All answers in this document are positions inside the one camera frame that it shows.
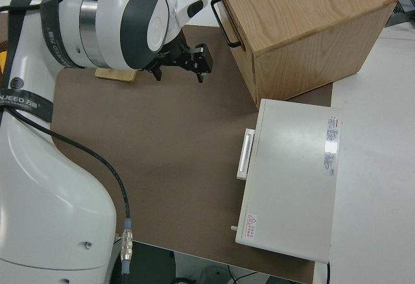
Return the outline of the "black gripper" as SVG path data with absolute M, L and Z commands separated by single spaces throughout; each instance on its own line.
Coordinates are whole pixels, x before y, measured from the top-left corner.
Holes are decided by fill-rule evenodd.
M 188 46 L 185 34 L 181 30 L 177 37 L 161 48 L 155 58 L 144 67 L 144 70 L 152 73 L 159 82 L 162 79 L 161 66 L 178 66 L 195 72 L 198 83 L 202 84 L 205 75 L 212 70 L 213 59 L 205 43 L 193 48 Z

